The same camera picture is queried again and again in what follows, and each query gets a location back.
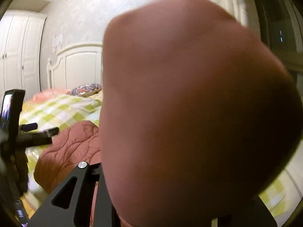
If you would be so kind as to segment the pink quilted jacket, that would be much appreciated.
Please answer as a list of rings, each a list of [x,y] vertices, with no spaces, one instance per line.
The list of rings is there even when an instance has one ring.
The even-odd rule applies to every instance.
[[[302,137],[283,63],[209,0],[158,0],[103,39],[101,163],[126,226],[208,226],[280,174]]]

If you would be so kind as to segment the pink orange blanket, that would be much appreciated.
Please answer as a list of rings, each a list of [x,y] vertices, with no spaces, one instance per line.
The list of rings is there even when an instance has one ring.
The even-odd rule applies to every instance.
[[[33,103],[43,103],[49,99],[55,98],[57,95],[60,94],[68,94],[69,90],[66,89],[46,89],[41,93],[37,93],[33,96],[32,102]]]

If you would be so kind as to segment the white wooden headboard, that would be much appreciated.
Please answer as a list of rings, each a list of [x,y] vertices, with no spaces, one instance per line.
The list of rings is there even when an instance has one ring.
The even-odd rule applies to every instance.
[[[47,60],[48,88],[71,90],[85,84],[102,84],[102,51],[100,42],[76,43],[61,49],[55,63]]]

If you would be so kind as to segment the green checked bed sheet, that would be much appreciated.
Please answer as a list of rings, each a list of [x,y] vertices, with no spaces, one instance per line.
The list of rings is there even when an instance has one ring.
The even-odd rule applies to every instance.
[[[101,108],[101,100],[59,94],[42,103],[26,101],[23,104],[19,124],[37,123],[38,131],[53,127],[64,130],[76,122],[83,120],[89,120],[95,125],[98,125]],[[38,158],[45,148],[46,147],[42,145],[26,149],[29,182],[28,191],[21,197],[21,201],[29,217],[34,214],[47,197],[46,191],[35,182],[33,176]]]

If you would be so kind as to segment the white wardrobe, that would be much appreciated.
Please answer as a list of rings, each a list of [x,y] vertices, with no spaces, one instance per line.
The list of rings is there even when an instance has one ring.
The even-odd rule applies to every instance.
[[[7,10],[1,18],[1,96],[25,90],[25,100],[41,91],[40,51],[47,15]]]

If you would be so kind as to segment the patterned floral pillow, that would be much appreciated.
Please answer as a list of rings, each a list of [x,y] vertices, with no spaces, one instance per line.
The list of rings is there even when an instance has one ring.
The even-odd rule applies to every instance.
[[[80,85],[69,91],[72,96],[88,97],[102,90],[100,84],[85,84]]]

